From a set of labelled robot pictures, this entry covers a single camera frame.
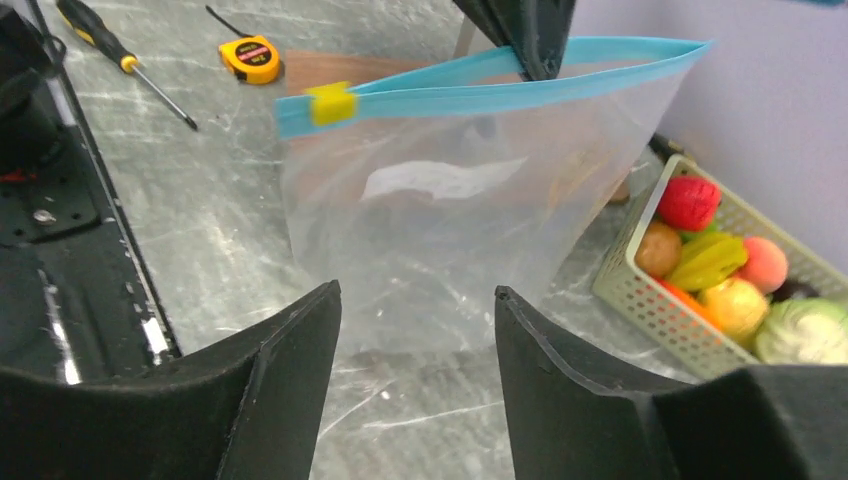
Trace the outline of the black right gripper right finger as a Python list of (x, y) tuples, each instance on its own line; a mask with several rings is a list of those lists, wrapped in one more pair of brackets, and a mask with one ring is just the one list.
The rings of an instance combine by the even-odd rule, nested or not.
[(843, 479), (847, 370), (762, 366), (696, 385), (627, 363), (512, 288), (495, 333), (519, 479)]

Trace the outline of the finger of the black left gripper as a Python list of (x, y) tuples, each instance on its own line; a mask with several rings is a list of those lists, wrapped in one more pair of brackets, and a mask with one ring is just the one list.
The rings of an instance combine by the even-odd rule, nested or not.
[(455, 0), (454, 4), (487, 40), (512, 49), (524, 80), (558, 76), (575, 0)]

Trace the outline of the clear zip top bag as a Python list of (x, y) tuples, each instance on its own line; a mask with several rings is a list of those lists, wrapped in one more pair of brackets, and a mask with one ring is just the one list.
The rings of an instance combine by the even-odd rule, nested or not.
[(490, 346), (495, 289), (548, 292), (708, 50), (574, 37), (551, 80), (498, 47), (277, 99), (289, 241), (341, 286), (339, 351)]

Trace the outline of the orange toy carrot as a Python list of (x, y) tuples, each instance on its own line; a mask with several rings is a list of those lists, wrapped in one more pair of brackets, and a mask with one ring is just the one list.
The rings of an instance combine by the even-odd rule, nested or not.
[(672, 298), (678, 300), (692, 312), (692, 320), (689, 322), (690, 326), (695, 326), (699, 323), (703, 323), (715, 328), (719, 327), (716, 317), (704, 305), (698, 302), (691, 294), (684, 290), (681, 290), (680, 288), (670, 284), (669, 282), (663, 279), (657, 279), (657, 283), (665, 290), (667, 294), (669, 294)]

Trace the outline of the yellow toy apple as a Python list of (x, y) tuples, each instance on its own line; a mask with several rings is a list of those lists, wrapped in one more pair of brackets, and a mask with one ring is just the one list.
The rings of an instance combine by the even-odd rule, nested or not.
[(713, 327), (747, 350), (752, 348), (770, 310), (766, 296), (751, 282), (737, 277), (702, 290), (697, 300), (711, 315)]

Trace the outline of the red toy strawberry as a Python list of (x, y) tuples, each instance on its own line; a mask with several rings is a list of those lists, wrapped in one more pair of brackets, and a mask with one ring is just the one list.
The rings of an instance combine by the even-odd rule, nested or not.
[(679, 175), (668, 181), (656, 213), (672, 228), (700, 232), (712, 222), (721, 200), (722, 192), (713, 182)]

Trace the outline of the yellow-green toy starfruit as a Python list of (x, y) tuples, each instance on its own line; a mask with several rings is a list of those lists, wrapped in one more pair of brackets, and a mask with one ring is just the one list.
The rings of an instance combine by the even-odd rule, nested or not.
[(665, 280), (684, 291), (697, 292), (722, 283), (747, 261), (741, 237), (707, 232), (683, 245), (678, 265)]

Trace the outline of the green toy cabbage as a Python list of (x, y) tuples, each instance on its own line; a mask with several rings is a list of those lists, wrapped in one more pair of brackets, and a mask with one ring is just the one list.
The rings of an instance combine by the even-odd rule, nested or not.
[(775, 303), (753, 341), (766, 364), (847, 364), (847, 309), (825, 298)]

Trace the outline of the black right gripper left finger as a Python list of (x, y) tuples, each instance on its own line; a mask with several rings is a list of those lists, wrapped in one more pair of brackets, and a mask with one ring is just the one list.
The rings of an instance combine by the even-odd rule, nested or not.
[(342, 313), (337, 281), (140, 375), (1, 371), (5, 479), (306, 479)]

